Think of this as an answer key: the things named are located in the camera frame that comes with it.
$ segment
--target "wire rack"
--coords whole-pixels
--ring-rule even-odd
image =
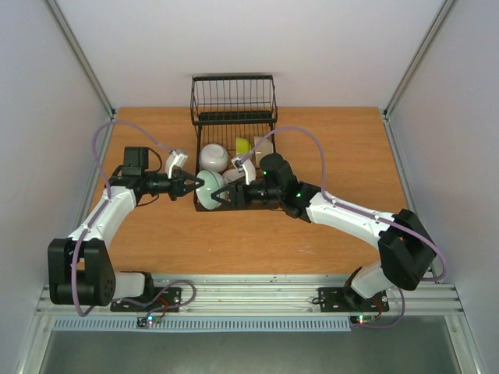
[[[197,135],[196,173],[199,154],[210,143],[223,146],[235,157],[235,138],[263,136],[275,128],[278,107],[272,75],[194,76],[190,103],[191,119]],[[257,177],[263,175],[257,167]],[[194,194],[197,210],[205,210]],[[226,210],[223,206],[215,210]]]

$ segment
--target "dish rack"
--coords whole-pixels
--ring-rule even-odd
[[[200,171],[200,151],[210,143],[223,146],[230,158],[236,156],[235,138],[245,138],[254,145],[255,136],[264,136],[278,121],[274,77],[270,74],[217,74],[194,76],[190,100],[191,120],[196,130],[196,175]],[[270,141],[274,147],[274,135]],[[263,178],[258,165],[257,179]],[[194,194],[198,211],[230,210],[224,205],[205,209]]]

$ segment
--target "white backdrop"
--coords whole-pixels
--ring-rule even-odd
[[[0,12],[0,372],[17,365],[47,282],[47,247],[76,223],[101,102],[41,1]]]
[[[279,105],[385,107],[441,0],[59,3],[115,107],[187,106],[205,72],[271,72]]]
[[[499,2],[460,1],[393,116],[416,207],[499,372]]]

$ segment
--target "brown table surface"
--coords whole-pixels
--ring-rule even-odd
[[[184,169],[196,163],[196,134],[188,108],[121,108],[119,119],[143,126],[162,143],[186,151]],[[388,139],[377,108],[279,108],[278,127],[298,125],[321,141],[327,159],[327,190],[375,210],[405,206]],[[299,180],[320,185],[320,158],[311,139],[280,132],[276,147]],[[111,173],[125,146],[151,146],[135,129],[117,125],[104,162]],[[151,155],[151,167],[155,167]],[[94,196],[98,201],[103,181]],[[141,203],[149,200],[143,197]],[[136,208],[109,249],[115,270],[152,273],[351,273],[379,259],[357,238],[282,212],[196,212],[193,196],[168,196]]]

